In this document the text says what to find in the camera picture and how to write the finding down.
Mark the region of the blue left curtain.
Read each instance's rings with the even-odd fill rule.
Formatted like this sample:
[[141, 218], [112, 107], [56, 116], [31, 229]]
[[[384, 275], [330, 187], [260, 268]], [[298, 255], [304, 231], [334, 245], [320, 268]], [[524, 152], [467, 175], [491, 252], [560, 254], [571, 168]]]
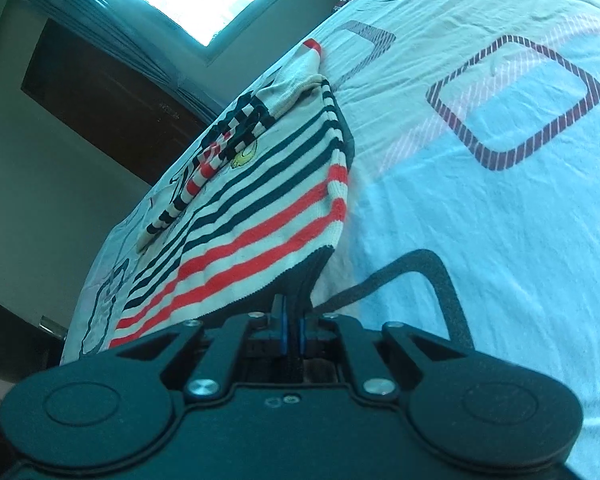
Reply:
[[114, 0], [27, 2], [76, 36], [129, 66], [200, 117], [212, 122], [222, 112], [222, 105], [173, 64], [154, 40], [131, 23]]

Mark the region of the dark wooden door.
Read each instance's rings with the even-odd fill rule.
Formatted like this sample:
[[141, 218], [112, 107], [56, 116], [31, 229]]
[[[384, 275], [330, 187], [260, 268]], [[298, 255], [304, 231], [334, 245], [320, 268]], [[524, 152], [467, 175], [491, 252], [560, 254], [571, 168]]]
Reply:
[[148, 184], [209, 122], [145, 76], [53, 20], [46, 22], [21, 90]]

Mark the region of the striped white red black sweater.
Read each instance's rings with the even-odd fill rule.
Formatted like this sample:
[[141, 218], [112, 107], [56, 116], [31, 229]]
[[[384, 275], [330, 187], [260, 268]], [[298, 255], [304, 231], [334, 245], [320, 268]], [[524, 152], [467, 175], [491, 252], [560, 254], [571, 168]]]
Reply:
[[311, 290], [342, 234], [353, 140], [304, 40], [206, 131], [136, 239], [109, 347]]

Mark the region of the patterned white bed sheet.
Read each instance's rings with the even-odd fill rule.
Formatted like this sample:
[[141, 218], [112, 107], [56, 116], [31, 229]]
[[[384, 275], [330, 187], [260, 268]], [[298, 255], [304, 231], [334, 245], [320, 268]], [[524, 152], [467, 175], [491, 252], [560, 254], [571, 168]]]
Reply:
[[[307, 39], [353, 140], [311, 306], [558, 379], [584, 414], [569, 466], [600, 479], [600, 0], [353, 0], [220, 117]], [[109, 348], [137, 235], [210, 127], [107, 236], [65, 362]]]

